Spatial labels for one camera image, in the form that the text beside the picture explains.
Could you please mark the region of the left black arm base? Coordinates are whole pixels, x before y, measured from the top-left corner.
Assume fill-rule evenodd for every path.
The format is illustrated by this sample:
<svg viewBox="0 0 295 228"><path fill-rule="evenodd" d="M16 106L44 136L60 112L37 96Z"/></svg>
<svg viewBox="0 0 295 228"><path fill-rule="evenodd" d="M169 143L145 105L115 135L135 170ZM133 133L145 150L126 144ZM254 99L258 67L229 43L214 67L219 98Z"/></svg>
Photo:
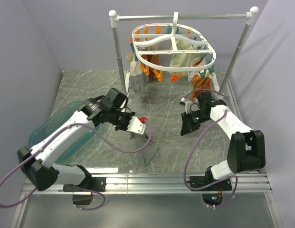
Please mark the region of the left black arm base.
<svg viewBox="0 0 295 228"><path fill-rule="evenodd" d="M76 206L88 206L92 203L94 194L100 195L105 202L102 192L105 192L106 177L89 177L79 185L64 184L63 192L73 193L72 202Z"/></svg>

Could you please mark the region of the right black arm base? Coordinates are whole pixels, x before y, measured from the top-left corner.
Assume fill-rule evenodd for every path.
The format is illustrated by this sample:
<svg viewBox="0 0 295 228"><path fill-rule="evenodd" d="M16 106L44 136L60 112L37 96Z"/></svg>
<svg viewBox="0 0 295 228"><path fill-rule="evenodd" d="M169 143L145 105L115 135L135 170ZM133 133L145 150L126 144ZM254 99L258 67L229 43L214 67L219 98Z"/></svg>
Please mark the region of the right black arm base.
<svg viewBox="0 0 295 228"><path fill-rule="evenodd" d="M198 188L212 183L213 180L206 180L204 176L190 176L187 183L192 188ZM223 203L223 191L231 191L230 180L223 180L215 185L202 189L202 200L208 206L219 206Z"/></svg>

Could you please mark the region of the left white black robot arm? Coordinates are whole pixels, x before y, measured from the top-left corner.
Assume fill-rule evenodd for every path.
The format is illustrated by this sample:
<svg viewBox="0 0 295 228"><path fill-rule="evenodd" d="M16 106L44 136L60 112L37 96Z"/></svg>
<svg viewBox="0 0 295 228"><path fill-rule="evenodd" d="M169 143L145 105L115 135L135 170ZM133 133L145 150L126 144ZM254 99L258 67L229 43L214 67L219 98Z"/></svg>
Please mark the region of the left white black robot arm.
<svg viewBox="0 0 295 228"><path fill-rule="evenodd" d="M145 129L134 112L123 112L127 96L112 88L106 95L90 98L48 138L31 148L18 150L21 170L39 191L55 183L72 184L80 191L94 188L92 175L81 165L62 166L55 162L80 137L98 125L110 123L116 130L142 133Z"/></svg>

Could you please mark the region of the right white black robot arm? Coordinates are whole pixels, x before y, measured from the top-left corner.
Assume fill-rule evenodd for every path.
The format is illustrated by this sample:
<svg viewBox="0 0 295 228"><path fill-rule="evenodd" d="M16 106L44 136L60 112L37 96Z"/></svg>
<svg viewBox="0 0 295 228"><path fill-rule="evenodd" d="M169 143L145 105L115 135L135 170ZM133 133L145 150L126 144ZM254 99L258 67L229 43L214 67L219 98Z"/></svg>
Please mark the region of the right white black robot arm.
<svg viewBox="0 0 295 228"><path fill-rule="evenodd" d="M229 148L226 160L207 168L204 177L194 186L185 183L188 189L215 190L221 182L237 173L255 171L264 168L266 164L265 137L260 130L253 130L245 125L227 104L227 97L214 99L211 90L200 89L197 102L181 98L180 104L185 107L181 114L181 135L197 131L201 124L212 120L229 138Z"/></svg>

